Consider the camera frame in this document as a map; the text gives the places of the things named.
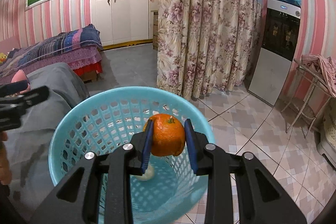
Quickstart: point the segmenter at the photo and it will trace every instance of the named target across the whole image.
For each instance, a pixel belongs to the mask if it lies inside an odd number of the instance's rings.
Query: orange
[[[179,156],[185,145],[184,127],[169,114],[156,114],[150,117],[154,122],[152,154],[157,157]]]

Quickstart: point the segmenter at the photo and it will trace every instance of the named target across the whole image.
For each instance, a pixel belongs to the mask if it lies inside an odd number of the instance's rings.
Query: curtain
[[[159,0],[157,87],[190,99],[252,70],[262,0]]]

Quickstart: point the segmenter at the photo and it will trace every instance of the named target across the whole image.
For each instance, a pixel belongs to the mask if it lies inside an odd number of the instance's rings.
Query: metal bolt
[[[246,158],[247,160],[251,160],[254,158],[254,155],[251,152],[246,152],[244,154],[244,158]]]
[[[84,156],[87,160],[91,160],[95,157],[95,154],[93,152],[87,152]]]
[[[205,149],[206,150],[215,150],[216,149],[216,146],[212,143],[208,143],[206,146],[205,146]]]
[[[131,143],[126,143],[123,145],[124,150],[132,150],[133,149],[133,144]]]

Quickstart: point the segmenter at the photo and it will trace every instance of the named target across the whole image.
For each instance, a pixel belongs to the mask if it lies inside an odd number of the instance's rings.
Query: plastic basket
[[[88,151],[97,155],[112,152],[142,131],[154,114],[168,113],[182,123],[191,119],[194,129],[209,142],[214,136],[202,113],[173,93],[149,87],[124,87],[90,97],[72,109],[60,122],[51,140],[49,171],[56,185]],[[207,189],[208,177],[196,177],[185,147],[178,157],[150,157],[155,176],[149,181],[131,177],[131,198],[135,224],[168,224],[189,212]],[[104,222],[103,177],[99,223]]]

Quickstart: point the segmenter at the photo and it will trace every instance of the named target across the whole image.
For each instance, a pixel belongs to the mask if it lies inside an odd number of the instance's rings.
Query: egg
[[[151,164],[148,164],[148,168],[145,171],[145,173],[142,176],[135,176],[135,178],[140,181],[147,181],[152,179],[154,175],[155,175],[154,167]]]

